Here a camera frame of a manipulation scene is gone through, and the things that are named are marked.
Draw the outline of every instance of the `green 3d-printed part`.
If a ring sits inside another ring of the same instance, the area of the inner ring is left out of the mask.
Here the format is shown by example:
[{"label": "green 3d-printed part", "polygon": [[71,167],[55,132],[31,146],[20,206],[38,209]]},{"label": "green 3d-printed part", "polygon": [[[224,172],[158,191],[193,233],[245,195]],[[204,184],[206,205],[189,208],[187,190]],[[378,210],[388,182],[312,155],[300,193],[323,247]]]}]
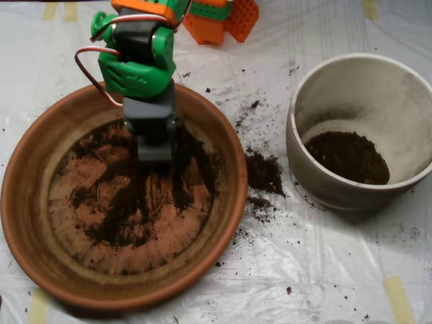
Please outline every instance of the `green 3d-printed part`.
[{"label": "green 3d-printed part", "polygon": [[225,7],[214,7],[204,3],[193,2],[189,12],[192,15],[209,18],[213,20],[224,21],[228,18],[232,10],[232,1],[228,1]]},{"label": "green 3d-printed part", "polygon": [[98,62],[107,90],[136,99],[151,99],[162,93],[176,68],[175,64],[159,68],[132,61],[124,63],[110,53],[101,53]]},{"label": "green 3d-printed part", "polygon": [[150,99],[162,93],[176,70],[173,44],[173,30],[160,27],[152,43],[157,66],[132,61],[124,63],[115,55],[101,53],[99,67],[107,89],[137,99]]},{"label": "green 3d-printed part", "polygon": [[[115,14],[111,14],[111,15],[108,15],[108,16],[107,16],[107,14],[106,14],[105,12],[103,12],[103,11],[98,11],[98,12],[93,16],[93,20],[92,20],[92,24],[91,24],[91,32],[92,32],[92,36],[93,36],[94,34],[96,34],[97,31],[98,31],[99,29],[101,29],[101,27],[102,27],[103,25],[108,24],[110,21],[112,21],[112,19],[114,19],[114,18],[116,18],[116,17],[117,17],[117,15],[115,15]],[[113,44],[113,41],[112,41],[112,33],[113,33],[113,29],[112,29],[112,27],[110,26],[110,27],[108,27],[108,28],[106,29],[106,31],[103,32],[102,36],[99,37],[98,41],[100,41],[101,39],[103,39],[103,40],[107,43],[108,47],[111,47],[112,44]]]},{"label": "green 3d-printed part", "polygon": [[153,58],[158,66],[176,69],[173,61],[174,33],[172,29],[160,27],[153,35]]}]

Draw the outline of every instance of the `masking tape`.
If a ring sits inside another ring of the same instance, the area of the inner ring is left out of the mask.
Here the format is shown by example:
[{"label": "masking tape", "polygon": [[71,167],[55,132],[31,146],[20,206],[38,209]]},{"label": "masking tape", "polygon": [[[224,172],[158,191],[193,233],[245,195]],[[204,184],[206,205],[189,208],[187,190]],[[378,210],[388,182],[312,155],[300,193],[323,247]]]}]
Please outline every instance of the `masking tape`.
[{"label": "masking tape", "polygon": [[28,317],[28,324],[47,324],[48,295],[36,288],[33,290],[32,307]]},{"label": "masking tape", "polygon": [[416,320],[412,314],[400,278],[397,276],[387,278],[384,280],[384,286],[393,308],[396,324],[415,324]]},{"label": "masking tape", "polygon": [[45,4],[43,11],[42,20],[51,20],[54,18],[55,12],[57,11],[57,2],[48,2]]},{"label": "masking tape", "polygon": [[376,0],[363,0],[363,15],[369,20],[378,20],[378,9]]},{"label": "masking tape", "polygon": [[76,22],[78,19],[78,5],[76,2],[65,2],[65,22]]}]

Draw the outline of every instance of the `table surface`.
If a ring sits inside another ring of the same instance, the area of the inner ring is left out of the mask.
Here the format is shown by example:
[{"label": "table surface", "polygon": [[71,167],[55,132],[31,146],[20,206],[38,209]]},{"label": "table surface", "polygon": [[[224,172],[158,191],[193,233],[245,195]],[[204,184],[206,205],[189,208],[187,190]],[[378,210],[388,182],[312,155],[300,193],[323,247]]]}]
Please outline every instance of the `table surface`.
[{"label": "table surface", "polygon": [[[292,183],[285,147],[291,95],[305,73],[325,59],[377,53],[432,82],[432,2],[257,3],[259,21],[243,44],[226,34],[221,46],[198,46],[181,27],[175,36],[174,78],[216,104],[233,126],[242,118],[237,130],[244,148],[278,158],[287,198],[259,193],[277,208],[268,211],[275,218],[263,224],[247,204],[240,228],[249,235],[230,244],[219,259],[221,267],[161,306],[103,320],[76,316],[45,298],[15,262],[1,233],[0,323],[395,323],[384,286],[394,276],[416,322],[432,322],[432,200],[427,194],[432,178],[375,217],[349,221],[304,200],[302,189]],[[89,45],[95,12],[113,11],[104,1],[51,5],[55,14],[43,20],[46,3],[0,3],[0,180],[31,123],[89,84],[74,53]],[[71,10],[76,21],[65,21],[74,17]],[[83,55],[102,80],[96,59]],[[261,105],[246,114],[256,100]]]}]

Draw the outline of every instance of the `wire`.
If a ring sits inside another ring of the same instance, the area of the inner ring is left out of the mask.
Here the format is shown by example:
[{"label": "wire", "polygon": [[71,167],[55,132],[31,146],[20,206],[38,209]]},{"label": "wire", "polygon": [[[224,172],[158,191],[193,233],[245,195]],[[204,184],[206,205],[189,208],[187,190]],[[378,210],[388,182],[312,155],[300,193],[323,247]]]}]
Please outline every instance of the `wire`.
[{"label": "wire", "polygon": [[96,81],[95,78],[90,74],[90,72],[84,67],[84,65],[81,63],[80,58],[78,55],[83,52],[104,52],[104,53],[110,53],[117,56],[120,56],[121,53],[119,51],[116,51],[115,49],[108,49],[106,47],[98,47],[98,46],[86,46],[82,47],[81,49],[78,49],[75,54],[75,62],[78,64],[78,67],[81,69],[82,73],[93,83],[93,85],[96,87],[96,89],[105,97],[108,98],[109,101],[111,101],[116,107],[122,108],[123,105],[121,103],[118,103],[114,100],[114,98]]}]

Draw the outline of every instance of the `terracotta saucer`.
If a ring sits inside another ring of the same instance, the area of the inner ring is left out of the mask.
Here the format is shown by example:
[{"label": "terracotta saucer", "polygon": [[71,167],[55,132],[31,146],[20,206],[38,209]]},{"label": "terracotta saucer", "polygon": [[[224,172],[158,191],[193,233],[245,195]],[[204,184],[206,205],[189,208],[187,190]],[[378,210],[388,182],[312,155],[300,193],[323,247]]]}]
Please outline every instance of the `terracotta saucer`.
[{"label": "terracotta saucer", "polygon": [[176,85],[176,160],[146,169],[122,112],[92,87],[29,128],[7,166],[1,221],[18,264],[76,306],[118,311],[184,290],[213,266],[241,220],[246,162],[208,100]]}]

